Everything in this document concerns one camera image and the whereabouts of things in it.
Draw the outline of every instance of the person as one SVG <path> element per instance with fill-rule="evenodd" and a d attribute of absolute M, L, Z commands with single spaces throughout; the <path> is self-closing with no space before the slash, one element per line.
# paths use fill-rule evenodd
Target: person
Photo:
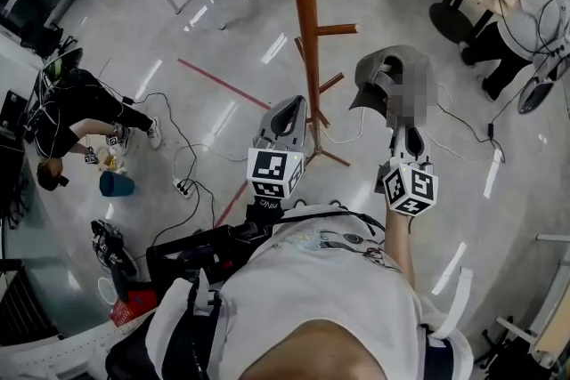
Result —
<path fill-rule="evenodd" d="M 489 101 L 497 100 L 517 73 L 531 63 L 533 56 L 547 52 L 548 43 L 567 27 L 560 24 L 562 7 L 559 3 L 568 9 L 569 0 L 518 1 L 507 15 L 488 25 L 471 45 L 460 44 L 461 58 L 469 66 L 501 60 L 499 67 L 482 81 Z"/>
<path fill-rule="evenodd" d="M 276 226 L 221 288 L 230 311 L 217 322 L 208 376 L 416 379 L 421 314 L 408 227 L 389 209 L 384 243 L 351 215 Z"/>
<path fill-rule="evenodd" d="M 121 103 L 86 70 L 72 70 L 68 80 L 65 87 L 52 86 L 47 90 L 44 112 L 37 114 L 34 142 L 41 157 L 37 181 L 44 189 L 58 187 L 62 158 L 68 152 L 85 156 L 93 153 L 79 142 L 88 134 L 116 136 L 123 155 L 128 152 L 131 128 L 145 132 L 153 149 L 160 146 L 157 117 L 147 117 Z"/>

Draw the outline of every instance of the blue cup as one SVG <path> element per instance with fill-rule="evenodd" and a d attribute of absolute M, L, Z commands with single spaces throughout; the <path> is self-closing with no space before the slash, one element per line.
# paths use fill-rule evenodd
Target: blue cup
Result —
<path fill-rule="evenodd" d="M 99 178 L 99 190 L 104 197 L 125 197 L 134 191 L 134 181 L 121 174 L 103 171 Z"/>

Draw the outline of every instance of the white sneaker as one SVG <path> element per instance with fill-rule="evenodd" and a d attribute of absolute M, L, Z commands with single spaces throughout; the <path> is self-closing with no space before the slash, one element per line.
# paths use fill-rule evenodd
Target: white sneaker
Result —
<path fill-rule="evenodd" d="M 162 144 L 162 135 L 160 134 L 160 121 L 158 117 L 152 118 L 152 126 L 146 134 L 149 137 L 152 148 L 158 149 L 160 147 L 160 144 Z"/>
<path fill-rule="evenodd" d="M 118 147 L 120 148 L 120 154 L 125 156 L 128 153 L 129 148 L 131 147 L 131 140 L 133 139 L 133 132 L 128 127 L 123 127 L 124 134 L 123 138 L 118 140 Z"/>

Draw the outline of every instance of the tiled floor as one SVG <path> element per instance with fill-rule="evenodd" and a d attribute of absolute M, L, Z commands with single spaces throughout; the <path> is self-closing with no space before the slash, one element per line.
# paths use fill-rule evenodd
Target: tiled floor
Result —
<path fill-rule="evenodd" d="M 437 1 L 318 0 L 322 25 L 357 22 L 360 31 L 355 36 L 321 39 L 321 81 L 339 71 L 346 75 L 322 96 L 322 110 L 331 121 L 329 134 L 335 141 L 359 132 L 360 110 L 347 109 L 355 95 L 356 62 L 392 44 L 411 44 L 429 56 L 436 81 L 452 96 L 450 110 L 482 136 L 486 124 L 529 78 L 526 69 L 497 102 L 486 101 L 476 86 L 476 70 L 462 65 L 456 46 L 440 36 L 429 20 L 428 7 Z M 295 0 L 216 0 L 216 5 L 228 19 L 224 31 L 212 26 L 207 13 L 189 24 L 203 6 L 200 0 L 191 0 L 179 15 L 173 14 L 165 0 L 77 0 L 61 25 L 84 48 L 83 68 L 96 76 L 101 73 L 103 81 L 130 97 L 165 93 L 184 134 L 192 143 L 210 146 L 196 147 L 196 177 L 216 196 L 218 220 L 244 183 L 246 164 L 230 162 L 213 151 L 234 159 L 246 157 L 264 109 L 183 61 L 268 105 L 295 94 L 306 95 L 306 88 L 293 41 L 298 35 Z M 483 11 L 472 0 L 461 8 L 473 20 Z M 262 63 L 280 34 L 287 43 L 269 63 Z M 497 121 L 495 132 L 507 163 L 499 166 L 490 198 L 483 193 L 493 158 L 491 146 L 478 144 L 466 127 L 437 114 L 438 109 L 429 113 L 429 133 L 477 163 L 463 162 L 431 145 L 440 190 L 436 208 L 413 224 L 417 284 L 420 293 L 430 295 L 460 242 L 467 244 L 461 264 L 473 269 L 475 277 L 460 326 L 474 343 L 496 315 L 531 318 L 559 258 L 557 247 L 533 240 L 537 232 L 567 232 L 570 135 L 565 95 L 561 85 L 558 89 L 535 112 L 519 116 L 511 106 Z M 442 86 L 438 86 L 438 97 L 444 106 L 451 102 Z M 136 182 L 133 196 L 103 198 L 97 173 L 73 157 L 65 158 L 69 186 L 41 193 L 57 236 L 75 264 L 77 281 L 84 287 L 95 289 L 102 274 L 91 249 L 91 220 L 107 215 L 121 227 L 130 251 L 137 256 L 161 229 L 184 220 L 196 204 L 195 197 L 183 199 L 172 185 L 173 158 L 184 142 L 168 120 L 165 101 L 152 96 L 142 108 L 160 117 L 164 147 L 153 151 L 142 134 L 135 138 L 127 158 L 129 175 Z M 539 140 L 539 135 L 548 143 Z M 377 166 L 388 156 L 388 138 L 383 119 L 371 111 L 366 112 L 361 138 L 333 144 L 323 137 L 327 150 L 352 165 L 345 168 L 327 158 L 315 159 L 294 196 L 309 203 L 337 198 L 352 210 L 383 220 L 383 198 L 372 189 Z M 182 150 L 175 174 L 185 176 L 190 161 L 189 151 Z M 202 191 L 200 198 L 196 215 L 160 241 L 212 225 L 209 196 Z M 246 190 L 225 221 L 241 222 L 249 201 Z M 452 285 L 453 280 L 442 294 L 430 296 L 443 311 L 451 303 Z"/>

